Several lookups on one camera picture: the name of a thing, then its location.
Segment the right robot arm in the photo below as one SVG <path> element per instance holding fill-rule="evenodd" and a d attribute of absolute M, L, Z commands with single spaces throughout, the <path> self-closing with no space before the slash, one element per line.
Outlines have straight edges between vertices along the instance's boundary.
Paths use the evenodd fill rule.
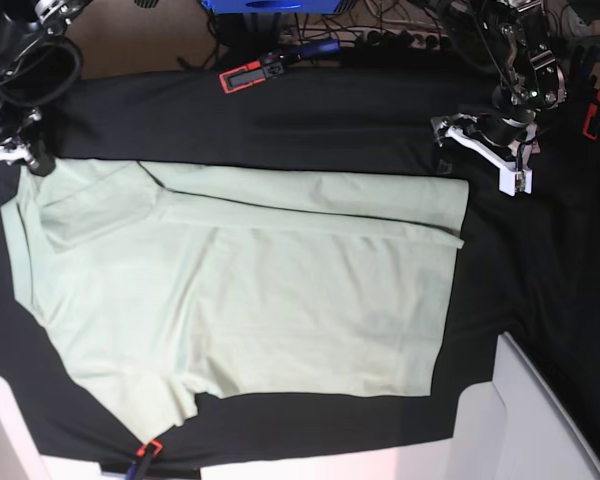
<path fill-rule="evenodd" d="M 42 108 L 80 78 L 83 55 L 67 29 L 88 1 L 0 1 L 0 163 L 38 176 L 55 168 Z"/>

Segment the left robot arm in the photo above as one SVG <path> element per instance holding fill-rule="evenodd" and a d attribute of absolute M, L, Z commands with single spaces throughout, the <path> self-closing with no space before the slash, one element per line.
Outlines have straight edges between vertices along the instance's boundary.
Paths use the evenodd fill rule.
<path fill-rule="evenodd" d="M 490 106 L 464 106 L 434 117 L 435 142 L 454 141 L 498 169 L 499 190 L 532 192 L 528 166 L 540 135 L 538 117 L 566 100 L 566 81 L 551 50 L 542 1 L 438 1 L 438 18 L 458 53 L 484 48 L 499 83 Z"/>

